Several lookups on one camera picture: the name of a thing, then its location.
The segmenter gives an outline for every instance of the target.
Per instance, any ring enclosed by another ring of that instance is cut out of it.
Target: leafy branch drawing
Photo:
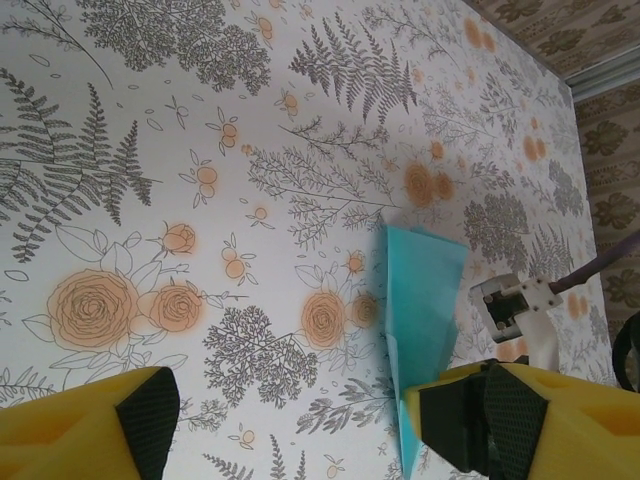
[[[486,260],[504,259],[514,272],[524,271],[526,248],[522,236],[529,233],[529,227],[519,198],[508,192],[489,193],[484,204],[472,200],[465,207],[464,216],[464,231],[471,248],[480,246]]]
[[[269,435],[269,437],[271,438],[271,455],[273,457],[271,461],[273,466],[271,467],[269,478],[274,480],[286,480],[287,474],[280,445],[274,435]],[[251,470],[247,470],[246,467],[242,467],[238,470],[239,467],[237,463],[225,462],[220,457],[215,457],[206,453],[203,454],[203,457],[213,463],[224,478],[228,480],[251,480],[253,477],[253,468]],[[296,475],[293,477],[293,480],[306,480],[306,478],[306,458],[303,450],[300,454],[300,463],[298,464],[298,470],[296,471]]]
[[[151,205],[151,185],[156,180],[143,176],[138,161],[137,122],[112,154],[108,124],[93,85],[88,84],[89,114],[76,135],[71,123],[57,118],[59,105],[48,104],[46,95],[37,97],[33,87],[5,68],[0,69],[0,79],[14,96],[18,118],[25,122],[0,127],[0,134],[15,135],[0,142],[0,150],[16,154],[0,158],[0,222],[23,210],[26,219],[13,233],[19,242],[12,248],[15,258],[31,261],[51,227],[90,211],[91,204],[102,205],[120,225],[120,203],[129,188],[140,203]]]
[[[468,107],[461,107],[449,88],[439,83],[435,88],[436,95],[424,95],[420,99],[422,119],[427,135],[442,139],[445,145],[457,145],[459,142],[466,146],[474,146],[481,138],[493,144],[496,137],[485,128],[485,119]]]
[[[489,163],[473,163],[471,165],[471,178],[479,179],[487,190],[507,189],[515,185],[515,180],[509,172],[500,170],[493,160]]]
[[[260,383],[262,402],[282,409],[287,398],[296,400],[304,381],[312,387],[317,376],[317,358],[305,353],[293,333],[276,338],[271,322],[261,309],[227,308],[220,326],[209,327],[203,343],[213,350],[205,359],[209,388],[222,388],[232,407],[237,407],[247,387]]]
[[[293,129],[280,126],[284,131],[295,135],[307,142],[307,150],[317,154],[320,160],[333,162],[337,153],[342,153],[345,158],[356,162],[358,165],[356,176],[365,185],[373,185],[380,193],[384,194],[391,203],[391,193],[393,187],[389,186],[389,180],[384,173],[374,166],[369,158],[360,157],[354,152],[355,147],[362,147],[365,150],[379,151],[382,146],[389,141],[389,133],[385,128],[379,126],[374,132],[367,135],[364,128],[357,125],[353,133],[347,132],[347,126],[338,122],[335,131],[320,134],[322,127],[322,117],[318,116],[306,125],[300,125]]]
[[[569,239],[549,226],[549,233],[538,227],[533,244],[533,253],[529,259],[529,276],[545,274],[550,278],[560,278],[573,267],[573,256]]]
[[[483,88],[480,98],[484,102],[480,105],[480,112],[485,121],[493,127],[497,118],[502,125],[502,133],[507,137],[507,145],[513,148],[513,136],[518,126],[516,112],[520,107],[513,103],[513,99],[500,82],[491,73],[487,74],[486,87]]]
[[[580,190],[573,184],[571,176],[564,171],[557,160],[549,161],[549,178],[555,183],[553,191],[556,208],[563,214],[571,212],[573,215],[582,215],[584,202]]]
[[[191,414],[192,407],[191,398],[180,400],[176,431],[180,431],[181,426],[186,425],[190,432],[197,430],[215,432],[220,428],[222,422],[227,419],[227,405],[220,403],[218,400],[205,400],[202,402],[199,413]]]
[[[396,16],[395,12],[388,7],[376,5],[376,7],[367,7],[363,10],[362,16],[365,23],[371,30],[376,30],[382,26],[390,26],[393,29],[393,38],[401,38],[404,33],[407,34],[409,45],[416,46],[417,42],[426,41],[430,44],[427,50],[427,57],[431,60],[437,55],[448,57],[449,60],[458,68],[458,63],[451,54],[442,46],[439,41],[443,37],[445,29],[441,32],[434,32],[429,25],[426,16],[419,16],[416,21],[411,12],[403,5],[400,5],[401,14]]]
[[[296,221],[289,232],[295,237],[296,245],[315,249],[341,214],[345,227],[375,231],[382,225],[383,209],[397,208],[389,199],[386,202],[366,199],[361,180],[378,182],[383,188],[386,185],[384,180],[372,180],[368,174],[363,165],[355,174],[337,164],[327,169],[316,161],[314,153],[304,154],[295,147],[285,147],[282,154],[255,150],[249,181],[274,199],[283,198],[285,194],[289,197],[289,214]]]
[[[409,63],[404,69],[395,45],[391,43],[391,58],[384,55],[384,50],[371,32],[362,27],[366,41],[358,40],[356,34],[348,28],[340,15],[336,13],[339,33],[332,30],[329,20],[322,19],[329,46],[320,38],[315,26],[311,26],[313,46],[306,41],[303,48],[296,50],[289,68],[296,73],[307,75],[314,85],[320,84],[324,93],[329,96],[329,88],[333,81],[335,96],[341,102],[343,89],[346,88],[346,100],[349,111],[352,111],[356,98],[362,94],[362,117],[366,123],[369,112],[378,105],[378,120],[384,124],[387,113],[396,105],[402,104],[409,113],[409,100],[417,105],[417,94],[413,90]]]
[[[125,66],[141,72],[165,66],[175,55],[185,71],[213,90],[232,89],[237,79],[256,95],[269,83],[267,51],[253,32],[226,25],[222,0],[76,0],[86,9],[85,34],[95,46],[111,48],[124,57]]]
[[[372,385],[357,378],[349,381],[351,383],[345,384],[339,393],[347,403],[335,406],[330,398],[317,398],[311,402],[309,412],[298,418],[296,433],[308,430],[312,434],[322,427],[323,431],[334,434],[349,421],[362,428],[371,422],[380,423],[393,412],[395,396],[391,378],[376,377]]]
[[[32,370],[33,367],[27,368],[13,381],[9,369],[3,370],[0,375],[0,403],[9,402],[5,407],[13,407],[22,403],[27,396],[28,400],[35,400],[56,393],[53,384],[46,385],[47,377],[41,376],[38,380],[38,373],[32,373]]]
[[[113,89],[113,83],[109,75],[107,75],[107,72],[104,71],[93,55],[64,27],[63,23],[71,20],[71,17],[66,14],[66,6],[61,5],[58,10],[55,10],[51,7],[50,0],[22,0],[15,3],[19,3],[22,8],[37,15],[40,21],[28,16],[22,20],[18,20],[11,15],[9,20],[2,25],[2,33],[15,31],[23,37],[39,35],[46,40],[53,40],[58,46],[64,47],[65,51],[73,50],[84,53],[95,66],[98,67],[102,75],[107,79],[107,82],[109,82],[109,86]]]

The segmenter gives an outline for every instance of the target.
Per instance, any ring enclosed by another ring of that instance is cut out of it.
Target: fern leaf drawing
[[[371,110],[377,107],[378,120],[384,124],[387,113],[396,105],[403,105],[409,113],[409,100],[417,105],[417,94],[413,90],[409,75],[409,64],[404,69],[395,49],[391,45],[391,58],[384,54],[378,40],[362,25],[365,38],[346,26],[336,13],[337,32],[328,19],[323,18],[324,33],[329,46],[320,38],[314,26],[311,27],[313,47],[302,42],[296,50],[289,68],[306,75],[314,85],[319,84],[329,96],[331,82],[338,103],[346,98],[349,111],[356,100],[362,97],[362,118],[365,123]]]
[[[37,96],[5,68],[0,79],[13,94],[21,121],[0,129],[10,137],[0,149],[12,152],[0,158],[0,222],[24,213],[13,233],[18,261],[31,261],[55,226],[93,207],[103,205],[120,225],[120,203],[128,188],[140,203],[151,204],[153,180],[143,176],[138,161],[137,122],[112,155],[104,109],[92,84],[89,113],[76,134],[71,123],[59,118],[58,104]]]

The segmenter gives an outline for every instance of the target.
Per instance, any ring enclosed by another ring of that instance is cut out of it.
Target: orange berry drawing
[[[538,151],[538,156],[540,158],[544,158],[547,156],[547,145],[541,138],[536,140],[536,150]]]
[[[291,121],[293,121],[293,117],[298,115],[298,99],[284,88],[280,90],[280,99],[274,105],[280,107],[281,111],[287,112]]]
[[[238,127],[235,125],[238,121],[238,117],[231,117],[227,119],[222,109],[218,107],[218,120],[220,123],[206,123],[205,125],[212,130],[220,132],[220,143],[218,143],[218,149],[222,155],[226,156],[226,149],[235,147],[238,141]]]
[[[464,33],[472,47],[482,47],[482,35],[480,34],[478,24],[470,18],[467,18],[464,21]]]
[[[484,45],[484,48],[486,48],[491,53],[495,53],[495,51],[496,51],[496,42],[495,42],[495,40],[493,39],[493,37],[491,36],[490,33],[484,32],[482,34],[482,45]]]
[[[434,160],[442,160],[444,158],[444,146],[438,140],[431,141],[431,148],[429,149],[431,156]]]
[[[344,461],[344,458],[335,460],[331,455],[325,455],[324,458],[329,460],[329,462],[331,463],[329,465],[329,468],[327,468],[327,478],[329,480],[336,478],[338,476],[338,473],[345,471],[344,467],[340,466],[340,464]]]
[[[197,208],[200,203],[206,205],[207,200],[215,196],[218,172],[215,168],[209,166],[212,160],[200,160],[196,152],[193,150],[190,150],[190,152],[193,167],[189,169],[188,174],[180,173],[178,176],[185,182],[198,186],[198,191],[193,197],[193,208]]]
[[[578,320],[580,318],[580,300],[575,292],[569,293],[567,297],[567,310],[572,320]]]
[[[245,217],[247,217],[249,220],[253,220],[253,222],[251,223],[252,227],[260,225],[268,230],[274,230],[275,227],[265,222],[268,216],[269,212],[267,212],[267,209],[264,207],[256,208],[255,212],[253,212],[253,215],[245,215]]]
[[[283,1],[277,2],[278,6],[274,8],[279,8],[283,3]],[[251,17],[244,18],[247,22],[254,26],[254,28],[252,28],[251,30],[262,35],[264,44],[271,50],[273,50],[273,47],[271,46],[271,40],[273,39],[273,25],[271,24],[269,19],[265,17],[258,17],[258,15],[256,15],[256,13],[253,11],[251,12]]]
[[[536,145],[529,135],[524,137],[524,141],[522,143],[524,148],[524,155],[530,162],[535,162],[538,159],[538,150]]]
[[[232,280],[238,280],[238,286],[242,285],[245,281],[249,281],[253,285],[258,285],[256,277],[248,270],[251,268],[251,264],[248,260],[253,260],[256,255],[253,253],[238,254],[238,246],[236,241],[236,234],[232,233],[229,241],[224,242],[224,248],[220,252],[220,256],[225,261],[224,273]]]
[[[234,442],[238,442],[238,445],[240,445],[245,450],[253,450],[253,446],[251,444],[256,439],[255,432],[253,430],[245,430],[242,423],[240,423],[240,425],[238,426],[238,433],[240,435],[229,435],[227,436],[227,438],[229,440],[233,440]]]

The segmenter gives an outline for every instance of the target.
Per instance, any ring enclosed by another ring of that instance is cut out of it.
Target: small orange flower
[[[424,73],[422,70],[418,70],[417,68],[413,69],[413,83],[416,83],[418,85],[422,84],[422,82],[424,81]]]
[[[573,320],[578,320],[580,318],[580,300],[578,300],[578,295],[575,292],[569,293],[569,297],[567,298],[567,309],[569,310],[569,316]]]
[[[442,160],[444,157],[444,146],[437,140],[431,141],[431,148],[429,149],[431,156],[434,160]]]
[[[587,297],[580,297],[580,315],[589,313],[589,301]]]
[[[315,348],[335,346],[344,334],[345,312],[340,297],[333,293],[316,293],[302,310],[302,328]]]
[[[351,321],[360,328],[371,327],[378,316],[378,303],[369,293],[359,295],[351,307]]]
[[[536,150],[536,145],[529,135],[524,137],[523,142],[524,154],[530,162],[535,162],[538,159],[538,151]]]
[[[474,85],[476,83],[476,72],[471,67],[467,67],[467,78],[469,79],[469,85]]]
[[[464,21],[464,33],[467,36],[467,40],[474,48],[482,47],[482,35],[476,22],[467,18]]]
[[[271,25],[269,20],[264,17],[260,17],[258,19],[258,27],[260,28],[260,33],[265,40],[271,40],[273,38],[273,25]]]
[[[416,207],[424,208],[433,203],[433,177],[424,165],[414,163],[407,168],[404,186]]]
[[[453,181],[446,173],[439,173],[435,178],[436,195],[443,200],[451,200],[455,195]]]
[[[490,33],[484,32],[482,34],[482,44],[484,45],[484,48],[489,50],[491,53],[496,51],[496,42],[493,40]]]
[[[171,227],[162,238],[162,247],[169,253],[190,253],[196,243],[196,233],[189,225]]]
[[[360,272],[364,272],[364,260],[365,256],[360,250],[356,250],[352,254],[349,255],[349,260],[347,261],[347,268],[349,269],[349,273],[357,274]]]
[[[538,151],[538,156],[540,158],[544,158],[547,156],[547,145],[541,138],[536,140],[536,150]]]

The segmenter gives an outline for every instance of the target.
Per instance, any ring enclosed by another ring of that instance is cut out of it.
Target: wallpaper
[[[640,228],[639,110],[640,82],[576,105],[599,251]],[[640,254],[634,252],[607,268],[601,278],[613,342],[624,322],[640,309]]]
[[[527,348],[471,286],[596,253],[568,88],[461,2],[0,8],[0,406],[170,366],[168,479],[400,478],[384,225],[471,249],[453,365]],[[552,315],[610,383],[601,292]]]
[[[468,0],[566,78],[640,43],[637,0]]]

